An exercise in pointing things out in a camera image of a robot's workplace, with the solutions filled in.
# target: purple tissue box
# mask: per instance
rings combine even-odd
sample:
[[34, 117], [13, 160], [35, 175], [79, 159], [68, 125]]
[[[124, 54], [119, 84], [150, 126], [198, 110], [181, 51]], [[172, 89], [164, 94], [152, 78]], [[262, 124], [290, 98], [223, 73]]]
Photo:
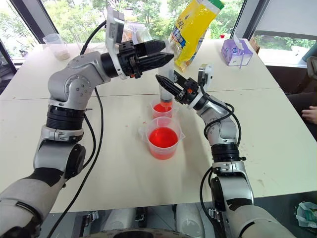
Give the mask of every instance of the purple tissue box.
[[239, 40], [244, 50], [241, 50], [234, 43], [233, 39], [226, 39], [223, 42], [221, 53], [228, 66], [247, 65], [253, 55], [244, 40]]

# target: plastic measuring cup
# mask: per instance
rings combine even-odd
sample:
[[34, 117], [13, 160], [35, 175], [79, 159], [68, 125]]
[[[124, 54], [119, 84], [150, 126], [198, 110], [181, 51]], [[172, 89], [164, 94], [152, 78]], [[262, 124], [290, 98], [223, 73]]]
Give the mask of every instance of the plastic measuring cup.
[[179, 141], [185, 138], [179, 124], [168, 117], [153, 119], [146, 128], [139, 128], [139, 133], [142, 139], [147, 142], [151, 154], [159, 160], [171, 158], [175, 154]]
[[150, 102], [151, 110], [152, 110], [152, 116], [153, 118], [158, 117], [169, 117], [171, 118], [173, 114], [176, 114], [179, 110], [178, 107], [174, 106], [172, 104], [170, 107], [163, 107], [160, 104], [160, 98], [155, 98]]
[[66, 60], [70, 57], [66, 44], [59, 34], [49, 34], [43, 37], [43, 41], [49, 46], [56, 59]]

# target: tree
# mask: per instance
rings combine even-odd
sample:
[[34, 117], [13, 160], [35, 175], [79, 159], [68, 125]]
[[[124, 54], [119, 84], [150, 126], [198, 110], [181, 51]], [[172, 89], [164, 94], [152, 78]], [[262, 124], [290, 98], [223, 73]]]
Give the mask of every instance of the tree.
[[98, 9], [104, 17], [108, 6], [111, 6], [116, 11], [123, 11], [127, 7], [125, 0], [92, 0], [93, 8]]
[[130, 4], [133, 14], [146, 26], [149, 27], [153, 21], [158, 20], [160, 0], [130, 0]]
[[287, 50], [287, 51], [291, 51], [292, 46], [301, 46], [301, 47], [310, 48], [316, 42], [314, 40], [296, 39], [296, 38], [280, 37], [280, 36], [254, 35], [254, 38], [261, 48]]
[[34, 47], [34, 38], [14, 12], [0, 11], [0, 33], [11, 56], [21, 56], [19, 50], [30, 50]]
[[218, 39], [221, 34], [230, 34], [238, 18], [243, 0], [225, 0], [224, 8], [211, 22], [211, 39]]
[[168, 37], [174, 27], [174, 21], [171, 19], [164, 19], [162, 17], [156, 18], [150, 26], [150, 35], [154, 39], [163, 40]]
[[[101, 15], [93, 9], [90, 1], [69, 5], [68, 0], [48, 0], [44, 5], [58, 32], [68, 43], [75, 43], [74, 35], [85, 41], [101, 21]], [[93, 41], [104, 40], [105, 31], [101, 30]]]
[[171, 17], [176, 20], [190, 2], [191, 0], [167, 0], [168, 11]]

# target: snack bag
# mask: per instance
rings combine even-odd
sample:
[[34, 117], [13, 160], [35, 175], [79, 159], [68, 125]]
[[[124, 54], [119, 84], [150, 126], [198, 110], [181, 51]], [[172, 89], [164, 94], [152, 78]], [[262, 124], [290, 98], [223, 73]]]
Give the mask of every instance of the snack bag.
[[209, 24], [223, 7], [220, 0], [193, 0], [176, 20], [169, 41], [182, 71], [193, 61]]

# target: clear plastic cup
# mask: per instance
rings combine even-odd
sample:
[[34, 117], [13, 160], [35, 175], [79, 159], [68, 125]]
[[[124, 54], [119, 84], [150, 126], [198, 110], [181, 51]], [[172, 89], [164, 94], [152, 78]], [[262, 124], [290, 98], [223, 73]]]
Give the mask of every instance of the clear plastic cup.
[[66, 44], [59, 34], [49, 34], [43, 37], [43, 41], [49, 46], [56, 59], [66, 60], [70, 57]]
[[174, 114], [176, 114], [179, 110], [178, 107], [174, 105], [174, 103], [170, 106], [170, 110], [164, 113], [158, 112], [154, 109], [156, 105], [160, 104], [160, 98], [155, 98], [150, 102], [151, 110], [152, 110], [152, 116], [153, 118], [158, 117], [169, 117], [171, 118]]
[[[175, 144], [169, 147], [158, 147], [150, 141], [152, 132], [162, 128], [169, 128], [175, 132], [177, 136]], [[179, 141], [185, 138], [185, 135], [183, 134], [179, 124], [172, 118], [168, 117], [159, 117], [153, 119], [146, 127], [139, 128], [139, 134], [141, 135], [143, 141], [147, 142], [151, 154], [159, 160], [171, 158], [175, 154]]]

